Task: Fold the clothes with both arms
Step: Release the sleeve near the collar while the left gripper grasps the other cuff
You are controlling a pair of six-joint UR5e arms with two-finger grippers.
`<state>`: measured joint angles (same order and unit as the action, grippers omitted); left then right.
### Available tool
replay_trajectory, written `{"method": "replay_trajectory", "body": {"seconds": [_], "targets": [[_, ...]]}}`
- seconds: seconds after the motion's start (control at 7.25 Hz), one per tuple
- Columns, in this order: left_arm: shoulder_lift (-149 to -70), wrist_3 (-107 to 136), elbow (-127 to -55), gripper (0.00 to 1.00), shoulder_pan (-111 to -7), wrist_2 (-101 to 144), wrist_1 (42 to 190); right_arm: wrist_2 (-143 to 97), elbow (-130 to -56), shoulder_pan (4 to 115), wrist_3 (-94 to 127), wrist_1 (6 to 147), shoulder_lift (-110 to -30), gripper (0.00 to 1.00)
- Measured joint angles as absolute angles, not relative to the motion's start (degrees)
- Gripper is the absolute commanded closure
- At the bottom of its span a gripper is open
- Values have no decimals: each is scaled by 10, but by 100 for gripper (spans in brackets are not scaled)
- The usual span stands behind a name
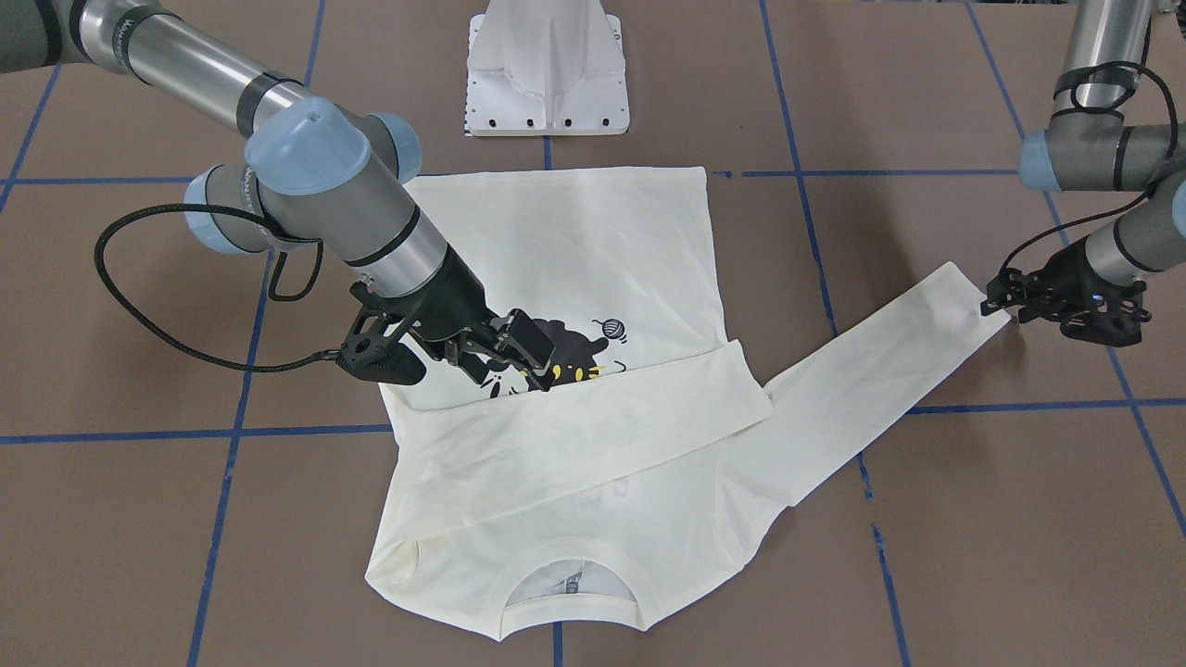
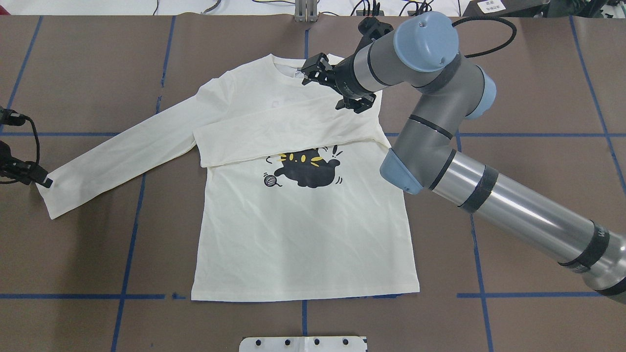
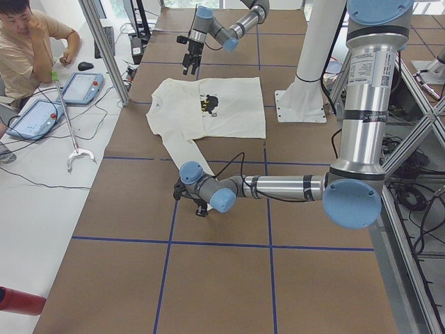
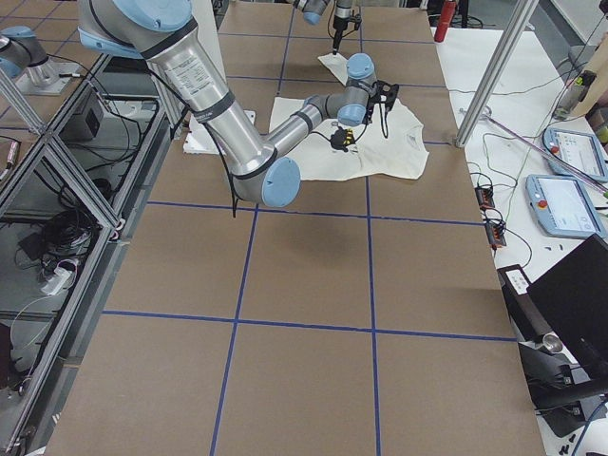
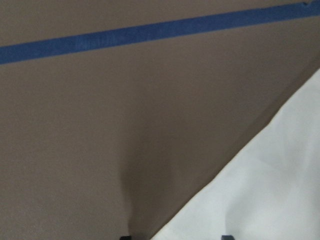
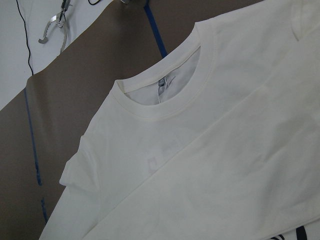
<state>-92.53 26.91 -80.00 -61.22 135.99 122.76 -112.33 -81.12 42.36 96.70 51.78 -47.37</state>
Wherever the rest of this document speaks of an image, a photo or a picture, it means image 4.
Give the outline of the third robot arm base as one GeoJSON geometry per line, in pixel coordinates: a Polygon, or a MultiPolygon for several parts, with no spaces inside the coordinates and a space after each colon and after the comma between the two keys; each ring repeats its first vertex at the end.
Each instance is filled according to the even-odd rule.
{"type": "Polygon", "coordinates": [[[1,69],[26,95],[60,95],[74,76],[78,63],[49,57],[34,31],[26,26],[1,30],[1,69]]]}

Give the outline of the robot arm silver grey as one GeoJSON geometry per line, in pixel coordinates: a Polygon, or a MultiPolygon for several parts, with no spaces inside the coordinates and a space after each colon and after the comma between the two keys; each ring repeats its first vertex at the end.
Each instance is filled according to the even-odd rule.
{"type": "Polygon", "coordinates": [[[343,38],[347,35],[349,25],[353,31],[358,31],[362,22],[361,15],[355,13],[353,1],[348,0],[288,0],[295,10],[303,13],[304,20],[310,25],[316,25],[321,20],[326,8],[332,4],[332,27],[328,33],[332,37],[332,54],[337,55],[343,38]]]}
{"type": "Polygon", "coordinates": [[[378,100],[371,57],[347,62],[345,89],[314,95],[267,136],[261,136],[198,38],[188,1],[81,1],[82,44],[101,53],[144,59],[163,70],[193,117],[219,143],[235,198],[269,207],[290,204],[300,188],[300,170],[288,153],[322,122],[358,126],[378,100]]]}

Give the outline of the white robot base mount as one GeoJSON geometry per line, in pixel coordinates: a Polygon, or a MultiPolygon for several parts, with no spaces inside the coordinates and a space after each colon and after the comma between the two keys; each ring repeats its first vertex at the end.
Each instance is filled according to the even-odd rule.
{"type": "Polygon", "coordinates": [[[255,125],[237,102],[229,107],[192,110],[189,128],[183,145],[185,154],[217,155],[218,143],[228,154],[243,158],[260,143],[255,125]]]}

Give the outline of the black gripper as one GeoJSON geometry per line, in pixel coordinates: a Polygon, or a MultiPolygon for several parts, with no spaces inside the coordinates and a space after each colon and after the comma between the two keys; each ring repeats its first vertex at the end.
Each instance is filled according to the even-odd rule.
{"type": "Polygon", "coordinates": [[[332,28],[333,28],[333,39],[332,39],[332,53],[337,54],[339,52],[341,44],[341,36],[348,27],[350,22],[352,8],[350,6],[336,5],[333,12],[332,28]]]}

